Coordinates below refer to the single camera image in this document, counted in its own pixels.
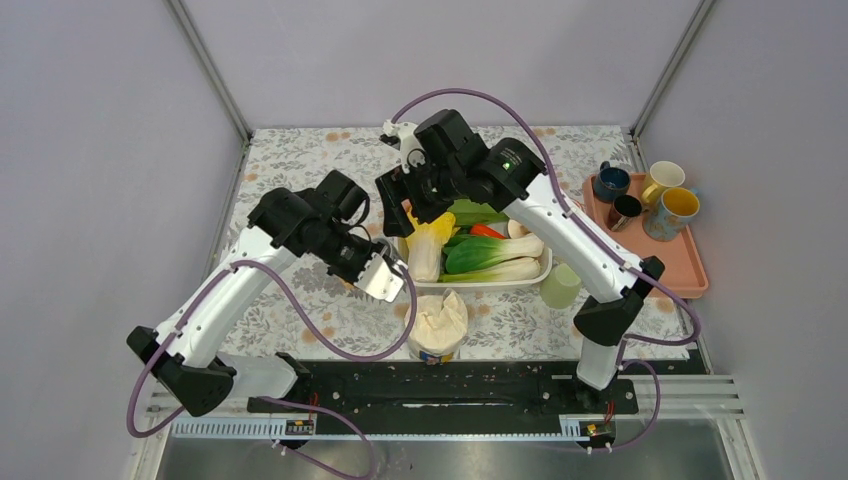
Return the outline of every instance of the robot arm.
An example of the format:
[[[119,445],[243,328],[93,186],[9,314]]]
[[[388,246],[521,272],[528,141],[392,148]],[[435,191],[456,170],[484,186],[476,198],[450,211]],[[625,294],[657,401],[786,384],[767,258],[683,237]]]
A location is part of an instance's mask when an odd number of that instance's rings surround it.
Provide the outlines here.
[[[584,336],[577,377],[595,390],[606,388],[615,376],[619,343],[651,286],[619,268],[569,217],[579,216],[602,242],[651,278],[662,274],[662,263],[628,252],[573,204],[572,212],[565,214],[544,163],[526,145],[505,138],[489,148],[455,110],[442,110],[417,126],[387,122],[383,131],[381,140],[398,148],[403,162],[377,179],[384,233],[412,233],[400,207],[404,200],[424,222],[438,218],[455,199],[467,197],[523,224],[566,260],[591,295],[574,319]]]
[[[304,253],[328,266],[328,273],[372,297],[391,302],[403,287],[387,246],[350,233],[350,220],[368,197],[352,180],[330,172],[315,189],[285,188],[265,194],[248,216],[228,255],[203,285],[170,318],[151,330],[136,327],[127,343],[145,363],[170,333],[176,337],[151,370],[194,416],[208,413],[228,397],[283,397],[297,380],[296,365],[280,357],[243,357],[218,352],[229,331],[271,279],[255,268],[239,268],[220,280],[179,331],[185,310],[223,270],[251,259],[282,272]]]

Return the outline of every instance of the green vegetable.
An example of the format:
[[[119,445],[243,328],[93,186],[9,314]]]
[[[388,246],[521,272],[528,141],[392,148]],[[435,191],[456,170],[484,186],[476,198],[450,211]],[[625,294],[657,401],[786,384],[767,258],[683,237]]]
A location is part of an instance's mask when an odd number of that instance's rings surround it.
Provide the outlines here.
[[[445,270],[450,274],[483,270],[513,258],[538,257],[544,248],[533,234],[511,240],[475,236],[451,249]]]
[[[474,203],[471,200],[460,198],[453,202],[448,211],[456,217],[458,227],[471,226],[476,223],[497,223],[509,220],[504,213],[496,212],[488,205]]]
[[[477,235],[471,235],[470,233],[457,233],[456,235],[452,236],[450,238],[450,240],[448,240],[448,243],[446,243],[445,246],[446,247],[455,247],[455,246],[459,245],[460,243],[462,243],[462,242],[464,242],[464,241],[466,241],[470,238],[474,238],[476,236]]]
[[[475,272],[440,275],[439,281],[443,283],[514,282],[536,278],[541,272],[542,266],[535,258],[522,257]]]

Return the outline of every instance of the yellow mug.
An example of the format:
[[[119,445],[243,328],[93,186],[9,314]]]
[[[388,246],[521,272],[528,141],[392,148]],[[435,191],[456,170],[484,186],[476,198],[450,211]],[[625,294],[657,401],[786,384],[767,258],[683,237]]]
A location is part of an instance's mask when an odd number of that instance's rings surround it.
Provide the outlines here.
[[[648,170],[648,175],[645,176],[645,183],[642,186],[642,193],[639,194],[639,200],[645,209],[652,209],[656,206],[663,192],[669,188],[679,187],[686,180],[686,174],[680,165],[673,162],[657,162],[651,165]]]

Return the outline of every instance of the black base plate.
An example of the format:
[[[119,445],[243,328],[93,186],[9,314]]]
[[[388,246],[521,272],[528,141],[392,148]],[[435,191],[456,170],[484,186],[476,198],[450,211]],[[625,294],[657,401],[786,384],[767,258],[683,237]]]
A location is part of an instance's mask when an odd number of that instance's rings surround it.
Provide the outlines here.
[[[626,397],[633,392],[629,380],[614,380],[599,401],[586,405],[575,394],[579,385],[573,379],[551,378],[573,375],[576,362],[300,363],[312,374],[301,392],[310,398],[317,393],[318,405],[341,413],[372,435],[558,434],[559,415],[602,416],[610,399],[618,414],[638,412],[635,395]],[[247,411],[292,410],[251,398]],[[319,415],[316,433],[351,432],[332,417]]]

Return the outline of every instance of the yellow vegetable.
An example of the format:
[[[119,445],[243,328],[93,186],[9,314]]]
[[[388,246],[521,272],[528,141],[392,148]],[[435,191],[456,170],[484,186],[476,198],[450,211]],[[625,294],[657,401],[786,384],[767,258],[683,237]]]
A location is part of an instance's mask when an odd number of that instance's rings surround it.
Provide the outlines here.
[[[415,228],[415,232],[406,237],[409,275],[416,282],[435,282],[441,270],[442,246],[450,240],[456,217],[447,212],[433,222],[418,223],[411,214],[407,216]]]

